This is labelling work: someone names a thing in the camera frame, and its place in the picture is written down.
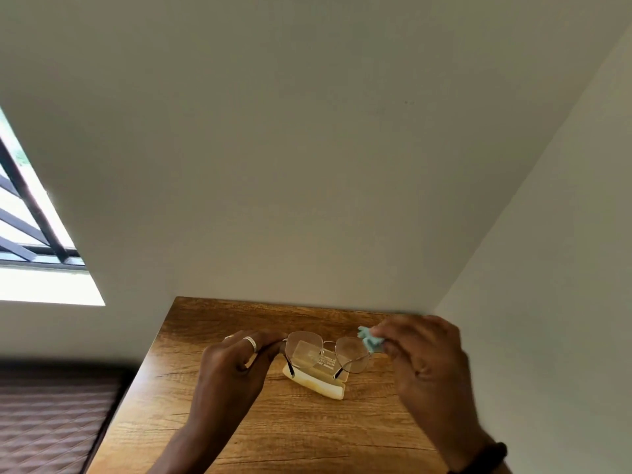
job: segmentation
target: eyeglasses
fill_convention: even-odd
[[[294,377],[294,368],[307,369],[318,364],[320,357],[325,350],[326,344],[334,344],[333,351],[340,364],[340,369],[334,374],[334,379],[343,371],[358,374],[367,367],[370,353],[364,343],[357,337],[341,337],[337,341],[323,341],[314,332],[295,331],[283,340],[281,352],[288,362],[289,373]]]

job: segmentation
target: white wall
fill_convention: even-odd
[[[632,28],[440,303],[516,472],[628,473]]]
[[[106,302],[0,303],[0,356],[139,361],[177,294],[432,310],[631,20],[0,0],[0,104]]]

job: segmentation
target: window sill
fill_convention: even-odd
[[[0,300],[105,306],[87,271],[0,266]]]

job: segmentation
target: eyeglass frame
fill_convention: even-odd
[[[349,339],[358,339],[356,337],[350,337],[350,336],[344,336],[344,337],[339,337],[338,340],[336,341],[325,341],[324,339],[322,339],[322,336],[320,334],[317,334],[315,332],[312,332],[312,334],[316,334],[318,337],[320,337],[320,339],[322,340],[322,347],[320,348],[320,353],[319,356],[322,356],[322,351],[325,350],[325,344],[327,344],[328,342],[333,342],[334,343],[334,350],[333,353],[336,355],[336,361],[338,361],[338,364],[340,364],[340,360],[338,359],[338,354],[336,352],[336,344],[338,342],[338,340],[340,339],[344,339],[345,337],[349,338]],[[283,342],[284,344],[280,347],[280,352],[281,354],[283,354],[283,357],[285,358],[285,361],[288,363],[288,369],[289,369],[289,373],[292,376],[292,379],[294,379],[295,373],[294,373],[294,366],[292,366],[292,363],[289,361],[288,355],[285,352],[285,347],[288,344],[288,338],[289,336],[292,335],[292,332],[289,333],[288,337],[286,337],[285,339],[283,339],[281,342]],[[367,351],[367,354],[360,356],[358,358],[355,359],[351,359],[348,362],[346,362],[344,365],[347,366],[348,364],[354,363],[355,361],[358,361],[360,359],[363,358],[368,358],[367,359],[367,363],[371,360],[372,356],[371,356],[371,351],[369,351],[366,347],[364,347],[364,349]],[[338,379],[338,376],[341,375],[343,373],[343,371],[345,371],[344,366],[342,366],[342,364],[340,365],[340,369],[338,369],[338,371],[336,371],[336,374],[334,374],[332,377],[333,379]],[[352,373],[350,371],[346,371],[349,374],[359,374],[359,373]]]

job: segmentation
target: brown quilted fabric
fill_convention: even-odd
[[[0,369],[0,473],[79,473],[121,372]]]

